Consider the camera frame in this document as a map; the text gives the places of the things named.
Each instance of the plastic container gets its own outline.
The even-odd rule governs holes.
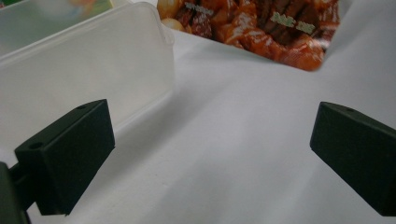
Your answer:
[[[116,6],[124,5],[119,0]],[[112,6],[110,0],[23,0],[0,8],[0,56],[98,15]]]
[[[148,3],[127,3],[0,55],[2,161],[11,165],[15,147],[94,100],[108,100],[116,133],[170,95],[174,73],[173,37]]]

